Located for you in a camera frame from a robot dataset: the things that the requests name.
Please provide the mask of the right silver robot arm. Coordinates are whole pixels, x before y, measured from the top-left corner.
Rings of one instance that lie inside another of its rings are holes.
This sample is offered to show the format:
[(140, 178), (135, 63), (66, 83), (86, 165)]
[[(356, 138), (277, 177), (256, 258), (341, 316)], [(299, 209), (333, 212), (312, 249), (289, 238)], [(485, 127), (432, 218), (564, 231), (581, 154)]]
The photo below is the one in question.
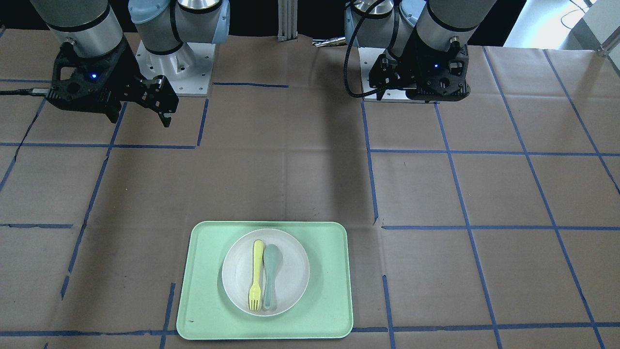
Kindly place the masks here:
[(34, 0), (60, 43), (49, 88), (31, 89), (64, 111), (102, 113), (116, 123), (122, 102), (157, 113), (164, 127), (177, 111), (172, 82), (197, 73), (190, 44), (221, 44), (230, 30), (228, 0), (131, 0), (154, 76), (146, 77), (107, 0)]

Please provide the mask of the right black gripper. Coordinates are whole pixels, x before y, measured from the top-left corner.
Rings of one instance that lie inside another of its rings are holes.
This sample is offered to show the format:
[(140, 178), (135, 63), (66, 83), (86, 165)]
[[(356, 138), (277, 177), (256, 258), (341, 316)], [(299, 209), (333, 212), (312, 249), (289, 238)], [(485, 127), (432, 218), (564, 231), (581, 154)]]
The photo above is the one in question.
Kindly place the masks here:
[(170, 126), (179, 105), (167, 77), (148, 79), (140, 73), (126, 36), (109, 53), (94, 58), (79, 57), (71, 38), (62, 42), (47, 101), (64, 111), (104, 113), (111, 122), (118, 121), (123, 101), (141, 101), (164, 127)]

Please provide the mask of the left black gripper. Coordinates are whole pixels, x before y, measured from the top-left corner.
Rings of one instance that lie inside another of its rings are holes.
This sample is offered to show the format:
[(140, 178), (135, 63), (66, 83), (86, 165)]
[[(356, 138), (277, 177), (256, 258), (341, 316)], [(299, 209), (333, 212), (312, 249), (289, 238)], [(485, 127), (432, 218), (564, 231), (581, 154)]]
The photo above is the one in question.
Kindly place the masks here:
[(399, 89), (414, 101), (461, 101), (471, 93), (466, 81), (468, 62), (467, 45), (457, 37), (448, 40), (448, 51), (440, 51), (419, 35), (411, 35), (399, 58), (379, 55), (369, 82), (379, 100), (387, 90)]

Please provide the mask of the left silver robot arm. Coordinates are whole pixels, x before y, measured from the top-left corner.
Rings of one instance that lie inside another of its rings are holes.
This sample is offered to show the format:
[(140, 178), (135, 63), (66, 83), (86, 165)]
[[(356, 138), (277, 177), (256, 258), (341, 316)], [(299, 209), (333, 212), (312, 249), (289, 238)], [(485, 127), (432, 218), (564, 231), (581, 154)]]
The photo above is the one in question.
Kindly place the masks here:
[[(493, 0), (350, 0), (345, 7), (347, 52), (343, 82), (354, 98), (403, 91), (410, 101), (456, 102), (466, 81), (467, 43)], [(352, 48), (381, 49), (370, 61), (369, 91), (355, 93), (348, 81)]]

